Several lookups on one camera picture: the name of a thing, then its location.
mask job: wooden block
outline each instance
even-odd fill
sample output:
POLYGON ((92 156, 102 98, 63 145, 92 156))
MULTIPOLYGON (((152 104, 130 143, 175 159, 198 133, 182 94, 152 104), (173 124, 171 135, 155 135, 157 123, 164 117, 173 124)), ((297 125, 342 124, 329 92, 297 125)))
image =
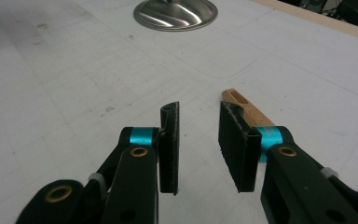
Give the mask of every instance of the wooden block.
POLYGON ((275 126, 257 107, 242 96, 235 89, 229 89, 222 92, 223 99, 226 102, 240 105, 243 108, 243 118, 251 127, 255 126, 275 126))

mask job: silver metal base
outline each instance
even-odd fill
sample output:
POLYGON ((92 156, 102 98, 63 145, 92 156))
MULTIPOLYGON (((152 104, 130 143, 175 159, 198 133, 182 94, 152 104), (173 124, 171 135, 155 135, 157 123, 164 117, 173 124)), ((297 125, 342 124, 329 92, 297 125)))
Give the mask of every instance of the silver metal base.
POLYGON ((133 16, 150 29, 186 31, 213 22, 217 8, 207 0, 149 0, 138 5, 133 16))

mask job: teal band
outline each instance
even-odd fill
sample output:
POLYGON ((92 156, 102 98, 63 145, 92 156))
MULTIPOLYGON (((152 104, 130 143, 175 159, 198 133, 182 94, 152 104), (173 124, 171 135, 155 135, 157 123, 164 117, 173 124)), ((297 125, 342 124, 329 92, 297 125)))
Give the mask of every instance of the teal band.
POLYGON ((267 161, 266 153, 269 150, 269 148, 275 144, 283 143, 282 135, 279 129, 275 126, 256 127, 256 128, 262 135, 260 162, 266 162, 267 161))
POLYGON ((153 128, 132 128, 130 144, 152 146, 153 128))

